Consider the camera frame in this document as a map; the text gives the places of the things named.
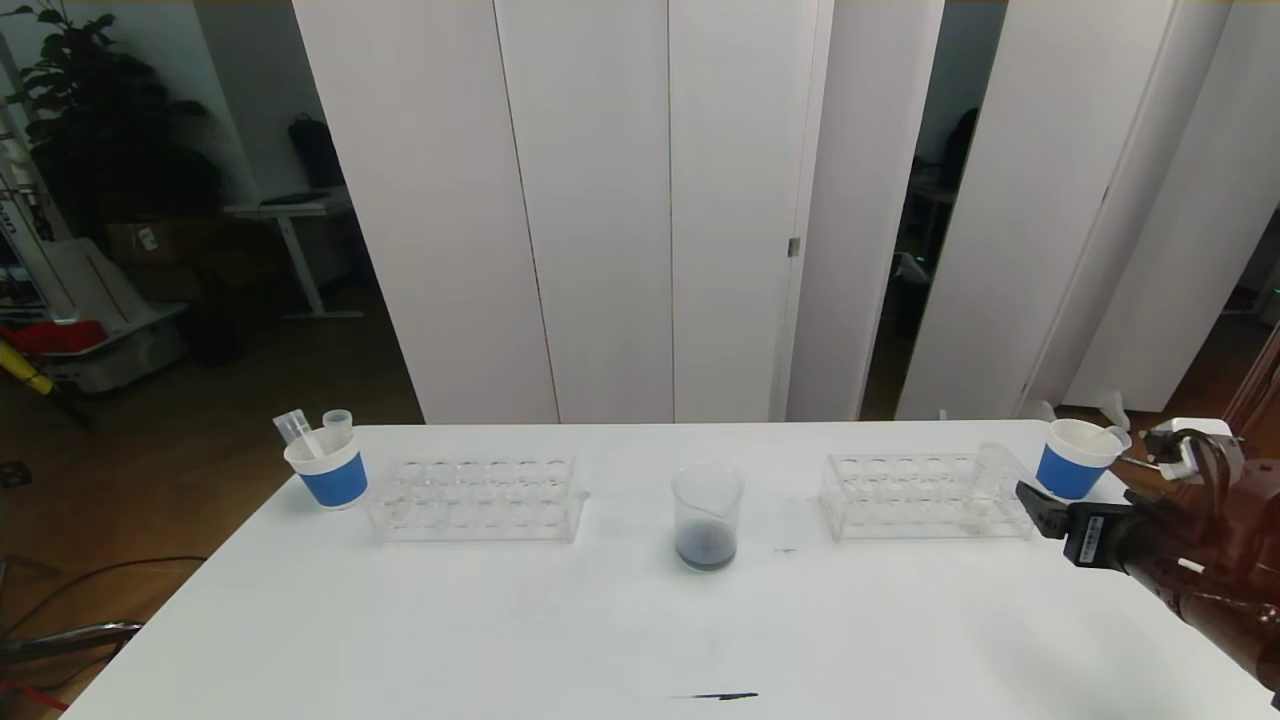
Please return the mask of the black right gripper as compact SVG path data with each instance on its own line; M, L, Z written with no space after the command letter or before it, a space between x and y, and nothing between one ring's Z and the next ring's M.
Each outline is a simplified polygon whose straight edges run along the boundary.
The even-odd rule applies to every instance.
M1084 569L1120 571L1152 593L1180 593L1181 550L1170 501L1073 503L1019 480L1015 496L1044 538L1065 539L1064 556Z

